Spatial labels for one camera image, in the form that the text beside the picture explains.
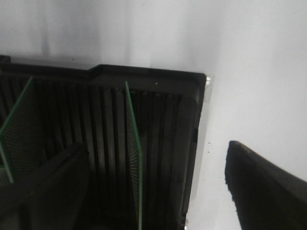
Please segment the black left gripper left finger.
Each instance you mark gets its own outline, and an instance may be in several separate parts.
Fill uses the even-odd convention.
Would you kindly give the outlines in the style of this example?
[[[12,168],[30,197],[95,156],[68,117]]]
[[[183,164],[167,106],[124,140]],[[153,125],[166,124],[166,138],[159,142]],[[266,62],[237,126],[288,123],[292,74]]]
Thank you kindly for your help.
[[[74,143],[0,190],[2,230],[71,230],[89,184],[88,150]]]

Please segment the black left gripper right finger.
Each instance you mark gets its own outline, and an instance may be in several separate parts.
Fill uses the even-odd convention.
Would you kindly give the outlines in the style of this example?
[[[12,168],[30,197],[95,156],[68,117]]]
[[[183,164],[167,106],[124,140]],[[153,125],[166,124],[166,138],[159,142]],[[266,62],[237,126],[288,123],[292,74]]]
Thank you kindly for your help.
[[[243,230],[305,230],[307,183],[230,141],[225,182]]]

